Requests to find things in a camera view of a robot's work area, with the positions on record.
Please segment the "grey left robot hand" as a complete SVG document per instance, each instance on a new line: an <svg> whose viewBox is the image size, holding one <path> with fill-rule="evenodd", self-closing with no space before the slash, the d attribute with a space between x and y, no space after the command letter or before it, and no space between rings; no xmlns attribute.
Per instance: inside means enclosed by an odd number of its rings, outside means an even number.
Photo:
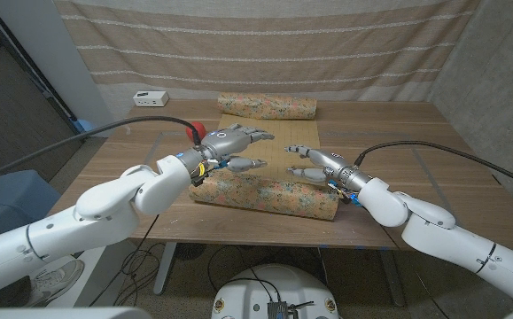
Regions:
<svg viewBox="0 0 513 319"><path fill-rule="evenodd" d="M275 136L261 128L242 126L234 123L228 128L208 133L200 145L194 146L176 157L184 164L191 176L205 172L199 165L206 161L225 163L226 168L234 173L265 167L267 162L262 159L249 159L237 156L250 144L260 140L273 140Z"/></svg>

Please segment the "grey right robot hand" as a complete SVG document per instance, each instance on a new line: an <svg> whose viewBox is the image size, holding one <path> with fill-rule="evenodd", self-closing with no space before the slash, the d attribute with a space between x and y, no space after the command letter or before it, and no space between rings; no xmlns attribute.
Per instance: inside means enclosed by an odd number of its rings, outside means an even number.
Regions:
<svg viewBox="0 0 513 319"><path fill-rule="evenodd" d="M305 145L289 145L287 152L297 153L302 159L309 159L316 168L288 168L293 175L303 177L314 183L326 183L333 180L339 188L349 191L361 191L371 177L356 167L352 167L341 155L313 149Z"/></svg>

